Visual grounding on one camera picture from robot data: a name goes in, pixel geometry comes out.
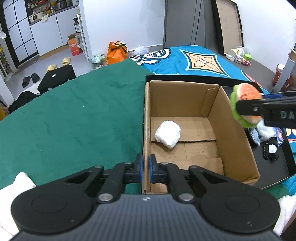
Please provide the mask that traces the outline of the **plush hamburger toy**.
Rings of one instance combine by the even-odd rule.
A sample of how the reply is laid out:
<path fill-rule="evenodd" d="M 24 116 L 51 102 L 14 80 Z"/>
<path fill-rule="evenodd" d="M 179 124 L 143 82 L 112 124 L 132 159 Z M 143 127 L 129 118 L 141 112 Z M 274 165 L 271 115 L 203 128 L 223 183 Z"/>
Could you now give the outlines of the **plush hamburger toy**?
<path fill-rule="evenodd" d="M 229 96 L 231 110 L 234 118 L 243 128 L 253 128 L 262 120 L 259 114 L 255 114 L 255 104 L 262 99 L 261 93 L 251 84 L 241 83 L 233 87 Z"/>

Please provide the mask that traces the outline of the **white soft bundle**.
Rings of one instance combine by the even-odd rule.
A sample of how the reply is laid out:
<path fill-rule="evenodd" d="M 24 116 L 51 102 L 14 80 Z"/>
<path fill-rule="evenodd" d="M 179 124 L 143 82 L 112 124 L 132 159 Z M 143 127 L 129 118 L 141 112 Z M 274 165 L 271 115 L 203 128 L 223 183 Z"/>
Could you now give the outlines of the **white soft bundle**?
<path fill-rule="evenodd" d="M 181 136 L 181 127 L 173 121 L 163 121 L 157 128 L 154 137 L 168 149 L 174 148 Z"/>

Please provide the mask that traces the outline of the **green cup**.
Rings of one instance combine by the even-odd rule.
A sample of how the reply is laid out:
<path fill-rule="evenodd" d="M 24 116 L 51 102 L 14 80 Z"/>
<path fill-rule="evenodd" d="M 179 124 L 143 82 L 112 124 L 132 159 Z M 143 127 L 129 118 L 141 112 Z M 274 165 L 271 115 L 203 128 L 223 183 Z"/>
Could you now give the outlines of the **green cup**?
<path fill-rule="evenodd" d="M 244 53 L 243 58 L 247 61 L 251 61 L 251 55 L 248 53 Z"/>

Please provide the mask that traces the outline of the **black shallow tray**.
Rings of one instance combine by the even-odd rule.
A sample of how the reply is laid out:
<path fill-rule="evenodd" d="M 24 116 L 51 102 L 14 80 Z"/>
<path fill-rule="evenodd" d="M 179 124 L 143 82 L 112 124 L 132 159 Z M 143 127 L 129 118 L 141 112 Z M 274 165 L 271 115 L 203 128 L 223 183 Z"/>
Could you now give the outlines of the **black shallow tray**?
<path fill-rule="evenodd" d="M 152 80 L 217 84 L 223 87 L 227 96 L 232 92 L 234 85 L 240 84 L 240 80 L 237 79 L 232 79 L 230 80 L 230 83 L 226 83 L 226 78 L 197 75 L 148 75 L 145 82 L 148 83 Z M 255 146 L 251 143 L 248 136 L 247 139 L 251 146 L 260 174 L 259 180 L 253 186 L 265 189 L 285 180 L 295 173 L 295 161 L 288 141 L 284 141 L 283 144 L 279 146 L 277 150 L 279 154 L 278 160 L 271 162 L 264 159 L 263 146 Z"/>

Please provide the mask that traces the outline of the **white container on ledge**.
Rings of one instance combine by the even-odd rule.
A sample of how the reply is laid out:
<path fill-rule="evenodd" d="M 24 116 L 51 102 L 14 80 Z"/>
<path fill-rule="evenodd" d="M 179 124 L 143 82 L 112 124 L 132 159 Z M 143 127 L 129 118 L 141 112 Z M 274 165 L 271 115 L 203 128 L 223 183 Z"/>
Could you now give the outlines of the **white container on ledge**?
<path fill-rule="evenodd" d="M 232 54 L 233 56 L 239 55 L 243 57 L 245 54 L 250 54 L 250 50 L 247 47 L 238 46 L 231 49 L 230 54 Z"/>

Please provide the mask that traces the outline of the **brown cardboard box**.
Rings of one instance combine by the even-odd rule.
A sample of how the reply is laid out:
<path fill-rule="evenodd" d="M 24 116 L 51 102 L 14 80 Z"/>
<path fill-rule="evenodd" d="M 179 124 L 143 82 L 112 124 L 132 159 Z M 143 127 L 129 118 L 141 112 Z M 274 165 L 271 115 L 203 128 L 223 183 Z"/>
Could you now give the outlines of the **brown cardboard box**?
<path fill-rule="evenodd" d="M 176 123 L 180 138 L 167 148 L 155 138 L 164 121 Z M 260 177 L 243 127 L 233 117 L 229 97 L 217 84 L 152 80 L 145 85 L 143 193 L 166 193 L 163 184 L 152 184 L 150 154 L 158 162 L 187 169 L 201 166 L 248 185 Z"/>

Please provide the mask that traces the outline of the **green cloth cover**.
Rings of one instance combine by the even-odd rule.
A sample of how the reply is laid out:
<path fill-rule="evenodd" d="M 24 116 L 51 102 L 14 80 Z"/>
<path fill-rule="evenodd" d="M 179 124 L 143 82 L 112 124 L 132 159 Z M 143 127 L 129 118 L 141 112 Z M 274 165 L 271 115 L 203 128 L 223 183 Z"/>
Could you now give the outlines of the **green cloth cover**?
<path fill-rule="evenodd" d="M 127 59 L 40 95 L 1 121 L 1 187 L 25 172 L 42 185 L 142 152 L 150 72 Z"/>

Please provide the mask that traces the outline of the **brown leaning board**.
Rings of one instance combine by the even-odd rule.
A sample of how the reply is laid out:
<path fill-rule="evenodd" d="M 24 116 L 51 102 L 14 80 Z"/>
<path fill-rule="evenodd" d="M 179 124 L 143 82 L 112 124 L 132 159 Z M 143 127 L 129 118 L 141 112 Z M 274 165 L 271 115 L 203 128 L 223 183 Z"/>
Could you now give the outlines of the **brown leaning board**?
<path fill-rule="evenodd" d="M 213 0 L 211 5 L 219 54 L 226 55 L 231 49 L 244 46 L 243 29 L 237 4 L 233 1 Z"/>

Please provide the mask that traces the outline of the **white plastic bag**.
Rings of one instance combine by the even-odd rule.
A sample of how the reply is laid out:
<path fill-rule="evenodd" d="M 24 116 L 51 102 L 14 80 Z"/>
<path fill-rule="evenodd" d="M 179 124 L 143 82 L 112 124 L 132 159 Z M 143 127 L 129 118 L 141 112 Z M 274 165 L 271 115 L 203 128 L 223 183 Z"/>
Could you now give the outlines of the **white plastic bag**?
<path fill-rule="evenodd" d="M 144 55 L 149 53 L 149 48 L 146 46 L 138 46 L 134 51 L 133 55 Z"/>

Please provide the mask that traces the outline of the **black slipper right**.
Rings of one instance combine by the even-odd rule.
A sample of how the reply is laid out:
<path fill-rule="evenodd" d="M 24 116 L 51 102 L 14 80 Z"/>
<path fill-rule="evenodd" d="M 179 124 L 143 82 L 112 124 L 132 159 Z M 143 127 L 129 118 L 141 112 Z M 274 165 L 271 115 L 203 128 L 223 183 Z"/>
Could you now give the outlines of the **black slipper right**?
<path fill-rule="evenodd" d="M 40 80 L 40 76 L 37 75 L 37 73 L 33 73 L 33 74 L 31 75 L 31 79 L 32 79 L 32 82 L 33 82 L 33 83 L 37 83 L 37 82 Z"/>

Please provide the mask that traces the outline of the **yellow slipper left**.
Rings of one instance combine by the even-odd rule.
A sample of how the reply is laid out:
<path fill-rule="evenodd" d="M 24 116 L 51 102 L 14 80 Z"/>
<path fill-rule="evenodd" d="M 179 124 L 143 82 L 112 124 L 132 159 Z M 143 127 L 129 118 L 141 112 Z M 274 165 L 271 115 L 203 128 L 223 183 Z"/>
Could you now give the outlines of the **yellow slipper left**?
<path fill-rule="evenodd" d="M 48 73 L 48 72 L 50 72 L 50 71 L 52 71 L 52 70 L 55 70 L 55 69 L 56 69 L 56 67 L 57 67 L 57 65 L 56 65 L 56 64 L 49 65 L 49 66 L 48 66 L 48 68 L 46 69 L 46 72 Z"/>

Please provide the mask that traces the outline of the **yellow slipper right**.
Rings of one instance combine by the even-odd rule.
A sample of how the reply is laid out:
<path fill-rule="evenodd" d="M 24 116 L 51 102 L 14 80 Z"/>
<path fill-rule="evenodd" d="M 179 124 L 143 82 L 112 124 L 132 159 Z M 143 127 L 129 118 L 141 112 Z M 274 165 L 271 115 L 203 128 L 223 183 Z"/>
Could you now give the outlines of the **yellow slipper right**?
<path fill-rule="evenodd" d="M 71 58 L 70 57 L 65 57 L 62 59 L 62 66 L 67 66 L 69 65 L 71 62 Z"/>

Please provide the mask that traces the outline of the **orange bag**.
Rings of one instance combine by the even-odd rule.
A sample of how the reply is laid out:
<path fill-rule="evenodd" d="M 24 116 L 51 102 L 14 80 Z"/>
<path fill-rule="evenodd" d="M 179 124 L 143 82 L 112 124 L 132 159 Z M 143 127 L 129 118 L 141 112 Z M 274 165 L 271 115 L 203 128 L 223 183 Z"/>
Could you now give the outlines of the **orange bag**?
<path fill-rule="evenodd" d="M 107 51 L 108 65 L 119 63 L 127 58 L 128 48 L 122 42 L 110 42 Z"/>

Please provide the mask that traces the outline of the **orange cardboard box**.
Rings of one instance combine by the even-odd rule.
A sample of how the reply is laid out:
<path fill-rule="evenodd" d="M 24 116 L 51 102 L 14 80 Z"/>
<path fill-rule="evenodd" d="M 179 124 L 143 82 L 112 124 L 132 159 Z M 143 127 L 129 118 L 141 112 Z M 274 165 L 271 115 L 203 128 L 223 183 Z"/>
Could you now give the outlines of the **orange cardboard box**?
<path fill-rule="evenodd" d="M 76 37 L 77 34 L 71 34 L 68 36 L 67 40 L 72 56 L 77 56 L 81 53 L 81 49 L 79 47 Z"/>

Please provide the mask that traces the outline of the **white kitchen cabinet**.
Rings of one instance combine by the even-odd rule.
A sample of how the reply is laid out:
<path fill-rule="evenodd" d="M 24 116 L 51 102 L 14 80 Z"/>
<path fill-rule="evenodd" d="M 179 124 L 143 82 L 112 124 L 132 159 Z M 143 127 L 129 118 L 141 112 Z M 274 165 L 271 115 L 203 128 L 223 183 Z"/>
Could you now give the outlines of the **white kitchen cabinet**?
<path fill-rule="evenodd" d="M 76 33 L 74 18 L 77 6 L 49 14 L 47 21 L 38 20 L 30 24 L 37 52 L 40 56 L 68 44 L 68 36 Z"/>

